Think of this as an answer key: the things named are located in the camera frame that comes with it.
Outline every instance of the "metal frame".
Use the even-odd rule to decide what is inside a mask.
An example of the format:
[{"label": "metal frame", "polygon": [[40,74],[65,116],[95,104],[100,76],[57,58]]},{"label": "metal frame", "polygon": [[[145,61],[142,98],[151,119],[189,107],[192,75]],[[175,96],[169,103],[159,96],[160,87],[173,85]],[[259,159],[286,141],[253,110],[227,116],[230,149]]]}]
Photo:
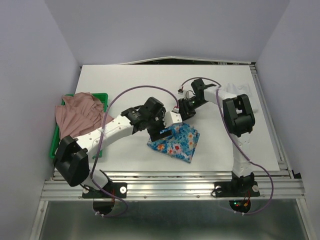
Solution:
[{"label": "metal frame", "polygon": [[[255,87],[261,101],[262,111],[269,129],[275,151],[279,155],[280,171],[270,172],[274,181],[274,199],[296,199],[307,237],[317,239],[310,222],[305,200],[305,189],[301,179],[294,179],[287,156],[279,139],[269,109],[264,98],[254,64],[249,65]],[[213,198],[212,190],[216,181],[231,179],[231,173],[226,171],[201,172],[107,172],[114,182],[126,182],[127,201],[212,201],[227,200]],[[261,196],[255,199],[268,199],[271,192],[270,180],[265,172],[254,173]],[[53,177],[44,183],[40,203],[35,217],[30,239],[39,239],[49,201],[92,201],[82,198],[83,189],[80,186],[69,187],[59,172],[54,171]]]}]

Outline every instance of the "brown fabric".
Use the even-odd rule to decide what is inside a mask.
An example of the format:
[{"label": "brown fabric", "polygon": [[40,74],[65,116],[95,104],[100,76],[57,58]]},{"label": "brown fabric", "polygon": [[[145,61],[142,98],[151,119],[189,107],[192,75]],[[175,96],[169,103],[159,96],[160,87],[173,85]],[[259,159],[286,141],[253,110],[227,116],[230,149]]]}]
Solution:
[{"label": "brown fabric", "polygon": [[[65,105],[55,106],[55,120],[60,129],[60,139],[70,135],[72,138],[92,132],[102,126],[104,104],[88,92],[74,96],[63,96]],[[109,123],[113,118],[107,116]]]}]

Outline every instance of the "gray floor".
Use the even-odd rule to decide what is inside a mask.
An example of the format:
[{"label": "gray floor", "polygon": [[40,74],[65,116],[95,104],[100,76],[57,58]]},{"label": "gray floor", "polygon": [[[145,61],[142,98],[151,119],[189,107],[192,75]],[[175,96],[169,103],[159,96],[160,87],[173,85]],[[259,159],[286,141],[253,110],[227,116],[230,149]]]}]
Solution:
[{"label": "gray floor", "polygon": [[[259,209],[265,200],[254,200]],[[304,240],[295,200],[273,200],[263,212],[240,216],[227,201],[131,202],[117,218],[95,216],[90,201],[50,202],[43,240]]]}]

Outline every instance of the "gray wall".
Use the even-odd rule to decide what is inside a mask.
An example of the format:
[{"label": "gray wall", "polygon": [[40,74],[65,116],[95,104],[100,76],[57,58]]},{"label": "gray wall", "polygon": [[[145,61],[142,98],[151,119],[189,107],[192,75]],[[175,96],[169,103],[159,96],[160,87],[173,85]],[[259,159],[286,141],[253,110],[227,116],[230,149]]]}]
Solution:
[{"label": "gray wall", "polygon": [[320,238],[320,1],[291,0],[257,61],[276,130]]},{"label": "gray wall", "polygon": [[54,106],[79,67],[43,0],[1,0],[0,32],[0,238],[21,240],[52,171]]},{"label": "gray wall", "polygon": [[80,64],[256,61],[289,0],[45,0]]}]

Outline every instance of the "blue floral fabric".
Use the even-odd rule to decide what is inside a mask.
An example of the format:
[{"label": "blue floral fabric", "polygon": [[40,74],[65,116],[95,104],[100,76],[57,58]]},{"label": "blue floral fabric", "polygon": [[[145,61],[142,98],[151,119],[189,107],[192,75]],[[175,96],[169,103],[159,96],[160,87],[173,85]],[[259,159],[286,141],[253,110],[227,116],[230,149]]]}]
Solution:
[{"label": "blue floral fabric", "polygon": [[172,131],[172,135],[154,142],[149,140],[147,145],[155,151],[190,163],[195,153],[200,133],[193,126],[186,123],[176,123],[170,126],[168,130]]}]

